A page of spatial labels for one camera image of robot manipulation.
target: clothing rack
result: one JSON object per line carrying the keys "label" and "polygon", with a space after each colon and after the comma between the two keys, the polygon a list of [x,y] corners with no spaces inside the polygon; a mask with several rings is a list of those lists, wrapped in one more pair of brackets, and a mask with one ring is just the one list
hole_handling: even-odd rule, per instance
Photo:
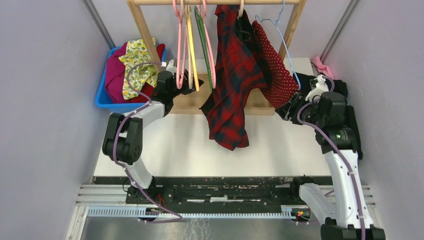
{"label": "clothing rack", "polygon": [[[138,31],[144,40],[147,52],[150,55],[152,62],[160,63],[161,59],[156,51],[156,47],[152,40],[149,27],[147,26],[145,17],[141,6],[145,5],[172,5],[172,0],[126,0],[129,10],[137,25]],[[238,5],[241,0],[206,0],[207,5]],[[289,48],[295,34],[296,27],[298,26],[299,19],[301,18],[306,0],[285,0],[286,5],[293,5],[287,27],[284,32],[284,41]],[[201,5],[202,0],[184,0],[186,5]],[[244,0],[245,5],[281,5],[283,0]],[[286,49],[281,42],[278,54],[282,59],[286,56]],[[162,67],[154,65],[156,72],[162,71]],[[200,75],[200,79],[207,79],[207,77]],[[193,92],[189,95],[180,95],[174,99],[174,107],[171,113],[174,114],[201,114],[199,107],[206,101],[209,96],[207,87],[203,86],[200,91]],[[269,104],[265,97],[258,89],[251,91],[247,100],[244,112],[247,115],[273,115],[274,108]]]}

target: yellow floral shirt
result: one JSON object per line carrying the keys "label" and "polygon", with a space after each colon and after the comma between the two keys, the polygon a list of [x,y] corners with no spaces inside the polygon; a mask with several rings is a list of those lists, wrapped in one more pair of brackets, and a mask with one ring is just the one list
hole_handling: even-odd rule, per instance
{"label": "yellow floral shirt", "polygon": [[[153,44],[156,45],[156,40],[153,37]],[[150,62],[151,58],[147,52],[146,45],[143,39],[129,41],[126,45],[126,54],[119,57],[119,60],[125,65],[125,76],[122,86],[123,99],[129,100],[138,97],[138,93],[131,89],[127,83],[128,72],[135,65],[145,62]],[[140,91],[147,82],[152,87],[156,87],[158,76],[153,65],[141,65],[134,69],[128,76],[129,83],[133,88]]]}

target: white wall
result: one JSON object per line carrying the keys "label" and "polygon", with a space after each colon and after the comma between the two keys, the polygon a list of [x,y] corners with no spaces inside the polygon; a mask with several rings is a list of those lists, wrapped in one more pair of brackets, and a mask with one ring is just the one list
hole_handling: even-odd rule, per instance
{"label": "white wall", "polygon": [[0,239],[65,238],[108,113],[108,48],[81,0],[0,2]]}
{"label": "white wall", "polygon": [[[133,16],[124,0],[92,0],[100,14],[114,43],[121,46],[123,43],[139,39],[140,33],[134,22]],[[296,33],[291,42],[290,54],[292,57],[311,58],[319,56],[337,23],[345,11],[349,0],[308,0],[300,18]],[[284,31],[290,17],[293,6],[287,5],[281,17],[281,29]],[[207,6],[207,29],[212,44],[216,51],[217,17],[215,16],[216,5]],[[246,12],[250,21],[255,20],[255,15],[264,19],[277,19],[281,5],[246,5]],[[142,6],[144,18],[149,26],[150,33],[159,42],[165,43],[170,49],[172,56],[177,55],[178,19],[175,16],[172,5],[167,6]],[[263,27],[271,44],[277,50],[280,48],[281,38],[275,27],[270,22],[264,22]],[[199,32],[193,29],[195,36],[196,59],[203,59],[202,47],[199,40]]]}
{"label": "white wall", "polygon": [[326,64],[348,82],[388,239],[423,239],[424,2],[361,1]]}

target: blue hanger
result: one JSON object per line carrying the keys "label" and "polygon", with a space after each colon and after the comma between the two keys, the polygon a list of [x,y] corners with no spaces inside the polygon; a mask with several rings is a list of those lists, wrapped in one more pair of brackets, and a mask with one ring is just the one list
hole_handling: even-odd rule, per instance
{"label": "blue hanger", "polygon": [[288,62],[290,63],[290,70],[291,70],[291,72],[293,72],[294,77],[296,78],[297,84],[299,85],[299,88],[297,90],[300,90],[301,89],[301,81],[299,81],[298,74],[293,70],[292,58],[290,57],[290,53],[289,53],[289,49],[287,49],[286,41],[284,41],[283,34],[281,33],[280,28],[279,28],[281,14],[283,13],[285,6],[286,6],[286,0],[283,0],[281,11],[279,11],[278,18],[277,18],[277,20],[275,20],[275,22],[273,22],[273,20],[271,20],[270,18],[261,19],[261,17],[258,16],[258,15],[254,16],[254,19],[257,20],[257,18],[258,18],[259,22],[261,22],[261,23],[263,21],[270,21],[272,23],[272,25],[277,27],[277,31],[279,33],[279,36],[281,37],[282,43],[284,44],[285,51],[287,52]]}

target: blue plastic basket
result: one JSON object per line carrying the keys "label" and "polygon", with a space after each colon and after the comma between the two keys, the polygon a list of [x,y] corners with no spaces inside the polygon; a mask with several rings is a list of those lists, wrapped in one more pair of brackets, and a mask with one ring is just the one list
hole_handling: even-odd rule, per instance
{"label": "blue plastic basket", "polygon": [[[120,49],[120,46],[114,47],[110,50],[109,55],[107,55],[107,58],[109,58],[116,50]],[[165,61],[167,57],[167,49],[165,48],[163,50],[162,54],[162,62]],[[112,99],[109,97],[108,92],[105,89],[105,80],[106,80],[106,66],[104,66],[103,75],[101,76],[100,85],[97,89],[97,94],[95,95],[95,104],[97,107],[102,109],[109,109],[112,113],[117,114],[124,114],[131,112],[141,106],[143,106],[145,103],[113,103]]]}

